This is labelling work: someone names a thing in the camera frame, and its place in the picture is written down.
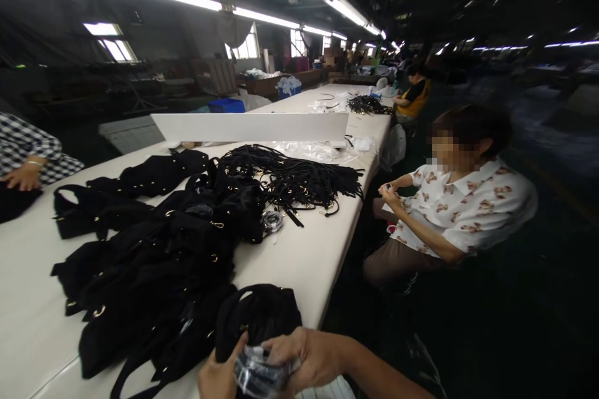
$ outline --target gold hardware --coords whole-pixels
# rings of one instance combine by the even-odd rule
[[[104,313],[104,310],[106,310],[105,305],[102,306],[99,312],[97,310],[94,310],[94,318],[98,318],[98,316],[102,315]]]

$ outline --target teddy bear print shirt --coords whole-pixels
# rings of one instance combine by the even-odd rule
[[[404,209],[469,256],[505,240],[537,211],[534,185],[500,158],[451,184],[451,172],[435,165],[422,165],[411,176],[420,190],[402,197]],[[386,204],[383,209],[391,211]],[[391,238],[439,257],[401,220]]]

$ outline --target black string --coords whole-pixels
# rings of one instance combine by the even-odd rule
[[[297,211],[315,207],[339,211],[338,193],[364,200],[359,177],[363,174],[351,167],[323,164],[285,156],[280,151],[263,145],[243,145],[229,151],[220,159],[231,176],[260,174],[260,182],[267,200],[285,210],[298,225]]]

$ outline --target brown pants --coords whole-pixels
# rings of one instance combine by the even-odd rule
[[[382,210],[384,204],[382,198],[373,201],[374,216],[397,223],[398,218],[394,213]],[[389,238],[385,244],[368,256],[362,271],[364,278],[372,285],[384,287],[392,281],[411,276],[419,271],[435,271],[446,266],[447,263],[443,259],[423,254]]]

